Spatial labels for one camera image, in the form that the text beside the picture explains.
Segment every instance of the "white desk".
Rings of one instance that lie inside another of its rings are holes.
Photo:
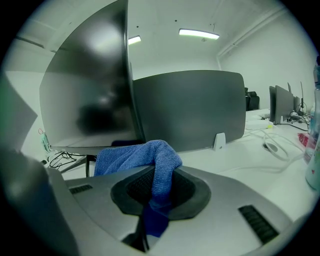
[[[249,111],[247,112],[247,117],[254,119],[254,116],[265,112],[266,110]],[[301,124],[301,128],[306,129],[305,124]],[[283,135],[297,145],[300,145],[303,149],[297,137],[297,133],[302,132],[299,129],[289,125],[279,125],[267,129],[266,132]],[[290,158],[301,154],[301,151],[280,137],[274,139],[287,150]],[[210,173],[219,173],[219,175],[243,182],[276,204],[295,221],[313,209],[319,196],[309,187],[305,180],[307,165],[302,158],[280,173],[277,173],[275,170],[258,168],[225,171],[236,167],[283,166],[285,162],[277,159],[270,152],[263,149],[262,144],[263,140],[261,138],[251,135],[227,143],[226,147],[219,151],[203,149],[182,152],[179,155],[184,166]],[[90,175],[93,175],[94,163],[91,164]],[[84,178],[85,167],[80,166],[72,171],[68,171],[63,174],[63,177],[66,180]]]

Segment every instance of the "monitor back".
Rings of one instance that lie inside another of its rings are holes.
[[[276,85],[275,86],[275,120],[274,122],[276,124],[280,124],[281,122],[281,116],[283,117],[283,120],[290,117],[291,111],[294,110],[294,95],[287,91],[286,89],[283,89],[282,87]]]
[[[241,74],[190,70],[133,81],[146,141],[167,141],[176,151],[213,146],[216,134],[226,142],[243,136],[245,85]]]

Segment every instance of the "ceiling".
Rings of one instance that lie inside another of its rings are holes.
[[[47,0],[17,36],[56,51],[77,26],[112,2]],[[197,46],[197,51],[207,53],[210,49],[214,55],[279,6],[277,0],[129,0],[128,35],[140,35],[142,42],[150,42],[146,51],[160,47],[174,55],[179,49],[193,51]],[[203,41],[199,37],[179,36],[180,28],[214,31],[220,38]]]

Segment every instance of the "white wall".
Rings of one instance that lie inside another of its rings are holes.
[[[23,100],[37,114],[22,145],[21,152],[39,161],[45,159],[38,129],[44,130],[40,111],[39,87],[45,71],[54,56],[38,46],[15,40],[9,49],[3,70],[9,82]]]
[[[129,46],[133,80],[177,71],[218,70],[214,43],[202,42],[197,37],[183,37],[177,31],[169,38],[145,35],[141,42]]]
[[[39,87],[44,73],[7,71],[6,75],[12,87],[37,114],[37,118],[22,145],[21,152],[39,161],[44,160],[46,154],[41,145],[41,136],[38,133],[39,128],[44,131],[39,102]]]
[[[260,108],[270,107],[269,86],[288,89],[308,105],[314,102],[313,69],[317,51],[298,21],[285,13],[221,57],[222,70],[243,76],[248,91],[256,91]]]

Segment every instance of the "water bottle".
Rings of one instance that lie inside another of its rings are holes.
[[[320,139],[316,143],[312,158],[306,169],[305,179],[310,187],[320,191]]]
[[[304,152],[304,160],[308,164],[310,162],[311,157],[316,148],[316,144],[318,141],[319,133],[320,133],[320,65],[314,67],[314,81],[315,81],[315,90],[314,90],[314,103],[315,103],[315,110],[314,116],[312,119],[312,127],[308,139],[308,143],[305,148]]]

